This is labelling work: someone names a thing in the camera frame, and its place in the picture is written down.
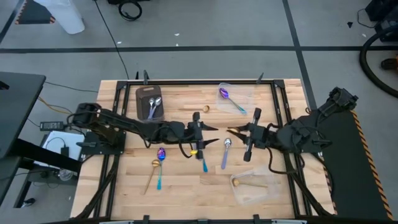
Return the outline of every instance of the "blue spoon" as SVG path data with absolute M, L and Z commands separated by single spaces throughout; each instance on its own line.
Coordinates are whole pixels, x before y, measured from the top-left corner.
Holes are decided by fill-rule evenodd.
M 157 190 L 162 190 L 162 161 L 166 158 L 166 150 L 160 147 L 157 151 L 157 158 L 160 161 L 159 177 L 157 178 Z

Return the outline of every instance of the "concrete floor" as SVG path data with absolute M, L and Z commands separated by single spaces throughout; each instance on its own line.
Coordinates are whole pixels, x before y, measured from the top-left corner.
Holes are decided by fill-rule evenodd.
M 114 47 L 92 0 L 73 1 L 81 12 L 86 30 L 68 35 L 56 22 L 45 25 L 11 24 L 0 39 L 0 70 L 36 73 L 47 81 L 87 90 L 97 90 L 100 80 L 125 79 L 126 73 L 116 52 L 85 52 L 81 48 Z M 299 64 L 285 13 L 290 6 L 301 46 L 361 46 L 375 32 L 356 22 L 356 12 L 369 0 L 151 0 L 142 2 L 142 17 L 136 22 L 120 18 L 117 8 L 99 0 L 99 8 L 118 47 L 130 77 L 146 69 L 156 78 L 301 78 L 310 82 L 315 102 L 321 105 L 334 86 L 344 87 L 359 96 L 356 109 L 368 140 L 391 210 L 398 215 L 398 160 L 394 136 L 398 118 L 398 100 L 376 88 L 359 67 L 357 51 L 304 51 L 305 63 Z M 0 30 L 6 25 L 18 0 L 3 0 L 0 6 Z M 353 22 L 352 28 L 347 22 Z M 164 51 L 162 47 L 184 46 L 273 46 L 263 50 Z M 375 45 L 384 45 L 380 41 Z M 134 47 L 155 47 L 141 52 Z M 18 54 L 2 54 L 11 49 Z M 38 49 L 39 53 L 29 53 Z M 72 49 L 69 53 L 45 53 L 46 49 Z M 395 52 L 370 52 L 369 64 L 375 73 L 394 88 L 398 76 L 380 70 L 378 63 L 394 57 Z M 308 75 L 300 69 L 306 67 Z M 81 102 L 94 102 L 95 93 L 83 93 L 45 84 L 41 97 L 50 104 L 75 110 Z M 36 103 L 29 118 L 62 121 L 66 116 Z M 45 133 L 27 122 L 20 138 L 39 144 Z M 43 223 L 65 220 L 72 207 L 75 188 L 34 187 L 29 196 L 37 204 L 12 209 L 23 176 L 16 178 L 0 207 L 1 223 Z

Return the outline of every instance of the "orange and black striped tape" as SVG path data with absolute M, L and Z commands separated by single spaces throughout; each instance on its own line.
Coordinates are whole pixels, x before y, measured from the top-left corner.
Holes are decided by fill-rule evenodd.
M 18 16 L 17 16 L 17 19 L 15 20 L 15 24 L 19 24 L 19 18 L 21 17 L 22 12 L 24 11 L 24 9 L 25 9 L 25 7 L 26 7 L 27 2 L 28 2 L 28 0 L 26 0 L 26 1 L 24 2 L 24 4 L 22 5 L 21 10 L 19 11 L 19 14 L 18 14 Z M 54 22 L 55 22 L 55 18 L 54 18 L 53 16 L 51 16 L 51 17 L 50 17 L 50 24 L 53 24 Z
M 325 159 L 322 156 L 320 156 L 319 158 L 325 163 Z M 323 171 L 325 172 L 326 182 L 328 183 L 329 193 L 331 195 L 331 182 L 329 179 L 328 170 L 325 166 L 323 166 Z M 333 209 L 335 210 L 335 215 L 337 215 L 336 203 L 333 201 L 333 198 L 331 199 L 331 202 L 333 204 Z
M 25 1 L 24 4 L 22 5 L 21 10 L 19 11 L 19 14 L 17 16 L 17 19 L 15 20 L 15 24 L 19 24 L 19 18 L 22 15 L 22 12 L 24 11 L 26 4 L 27 4 L 27 1 Z
M 379 188 L 380 197 L 381 197 L 381 200 L 383 201 L 384 208 L 386 209 L 387 216 L 388 216 L 388 218 L 393 220 L 394 217 L 392 216 L 392 212 L 391 212 L 390 206 L 388 205 L 388 201 L 387 201 L 386 195 L 384 194 L 383 187 L 381 186 L 379 174 L 377 174 L 376 166 L 374 165 L 371 152 L 370 152 L 370 150 L 368 148 L 368 144 L 367 144 L 367 142 L 365 140 L 365 135 L 363 134 L 363 131 L 362 131 L 362 128 L 361 128 L 361 124 L 359 123 L 359 119 L 358 119 L 355 111 L 351 111 L 351 113 L 353 114 L 354 121 L 355 121 L 356 127 L 358 129 L 359 136 L 361 136 L 362 145 L 363 145 L 363 148 L 365 150 L 365 154 L 368 157 L 368 161 L 369 161 L 369 165 L 370 165 L 371 170 L 372 170 L 374 181 L 376 182 L 376 185 Z

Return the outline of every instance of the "silver spoon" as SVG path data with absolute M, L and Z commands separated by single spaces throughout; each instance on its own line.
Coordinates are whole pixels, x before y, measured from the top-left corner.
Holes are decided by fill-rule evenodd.
M 224 157 L 223 157 L 223 163 L 221 164 L 221 168 L 225 169 L 226 166 L 226 158 L 228 156 L 228 149 L 231 146 L 232 141 L 230 138 L 225 139 L 224 145 L 225 145 L 225 151 L 224 151 Z
M 156 107 L 159 106 L 161 103 L 162 103 L 162 97 L 156 98 L 154 109 L 149 113 L 148 119 L 152 119 L 152 117 L 154 116 Z
M 150 104 L 150 108 L 149 108 L 149 114 L 152 113 L 152 105 L 155 103 L 155 99 L 151 98 L 149 99 L 149 104 Z

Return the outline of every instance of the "black desk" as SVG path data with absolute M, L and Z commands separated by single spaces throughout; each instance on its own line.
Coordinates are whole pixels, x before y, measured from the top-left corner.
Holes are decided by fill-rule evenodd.
M 80 171 L 81 163 L 18 139 L 44 84 L 45 76 L 0 72 L 0 204 L 19 167 L 33 169 L 33 162 Z

